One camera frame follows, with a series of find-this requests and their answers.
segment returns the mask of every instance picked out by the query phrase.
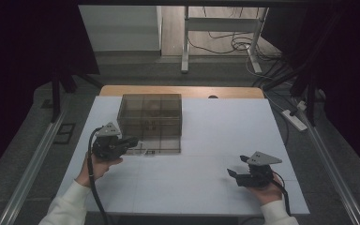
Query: person's arm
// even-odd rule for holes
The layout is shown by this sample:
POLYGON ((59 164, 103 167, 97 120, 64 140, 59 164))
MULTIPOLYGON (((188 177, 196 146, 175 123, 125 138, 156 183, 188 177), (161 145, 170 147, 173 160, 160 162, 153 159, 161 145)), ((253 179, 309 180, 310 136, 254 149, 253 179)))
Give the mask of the person's arm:
MULTIPOLYGON (((95 180, 103 176, 110 169, 110 166, 122 162, 121 158, 114 161, 102 161, 94 155, 92 155, 92 160, 95 180)), ((52 201, 48 214, 39 222, 39 225, 84 224, 86 217, 85 201, 89 192, 89 172, 87 170, 87 158, 85 158, 77 178, 63 196, 56 197, 52 201)))
MULTIPOLYGON (((274 180, 280 184, 274 174, 274 180)), ((290 217, 285 210, 282 201, 282 192, 278 187, 269 184, 264 188, 248 188, 261 203, 262 214, 264 215, 265 225, 298 225, 295 217, 290 217)))

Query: human hand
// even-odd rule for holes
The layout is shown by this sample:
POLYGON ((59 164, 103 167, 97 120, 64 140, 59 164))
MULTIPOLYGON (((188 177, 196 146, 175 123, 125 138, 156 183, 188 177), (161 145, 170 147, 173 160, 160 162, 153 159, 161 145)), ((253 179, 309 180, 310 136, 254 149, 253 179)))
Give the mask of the human hand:
MULTIPOLYGON (((121 157, 113 161, 104 161, 92 154, 93 174, 95 180, 103 176, 104 173, 107 172, 112 165, 119 164, 122 161, 123 159, 121 157)), ((75 178, 75 181, 82 186, 90 188, 89 171, 87 169, 87 153, 83 161, 81 172, 79 173, 78 177, 75 178)))
MULTIPOLYGON (((279 184, 281 184, 277 175, 276 174, 273 175, 274 175, 274 180, 277 181, 279 184)), ((250 190, 250 192, 252 192, 257 197, 261 205, 265 205, 267 203, 282 199, 282 191, 273 183, 270 183, 267 187, 262 187, 262 188, 248 187, 247 189, 250 190)))

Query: white sleeve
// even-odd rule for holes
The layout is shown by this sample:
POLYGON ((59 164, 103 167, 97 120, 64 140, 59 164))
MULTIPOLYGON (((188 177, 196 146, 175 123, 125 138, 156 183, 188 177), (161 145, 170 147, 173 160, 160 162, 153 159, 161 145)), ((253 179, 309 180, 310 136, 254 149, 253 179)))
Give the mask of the white sleeve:
POLYGON ((39 222, 39 225, 84 224, 86 217, 85 201, 89 192, 89 187, 84 187, 73 181, 62 197, 56 197, 52 201, 48 214, 39 222))
POLYGON ((295 217, 290 217, 282 200, 270 202, 261 207, 264 225, 298 225, 295 217))

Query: white tabletop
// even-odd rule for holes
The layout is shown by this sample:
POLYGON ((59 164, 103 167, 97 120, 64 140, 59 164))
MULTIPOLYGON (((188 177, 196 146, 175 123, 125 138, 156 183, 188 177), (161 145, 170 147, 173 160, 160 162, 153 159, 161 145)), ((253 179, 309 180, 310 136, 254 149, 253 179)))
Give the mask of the white tabletop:
MULTIPOLYGON (((78 175, 90 134, 116 123, 121 97, 96 97, 58 191, 63 194, 78 175)), ((293 215, 309 214, 292 164, 266 99, 183 98, 181 154, 122 156, 97 180, 105 210, 115 214, 251 216, 261 213, 255 197, 239 187, 227 168, 246 173, 240 155, 260 151, 282 159, 272 169, 285 180, 293 215)), ((98 211, 92 194, 89 211, 98 211)))

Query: white wall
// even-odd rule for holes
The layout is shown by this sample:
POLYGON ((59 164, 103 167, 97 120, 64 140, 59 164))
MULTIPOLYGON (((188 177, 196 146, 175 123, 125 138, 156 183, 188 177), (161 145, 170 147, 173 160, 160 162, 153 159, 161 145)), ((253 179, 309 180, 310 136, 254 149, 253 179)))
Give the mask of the white wall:
POLYGON ((95 52, 160 50, 160 7, 79 8, 95 52))

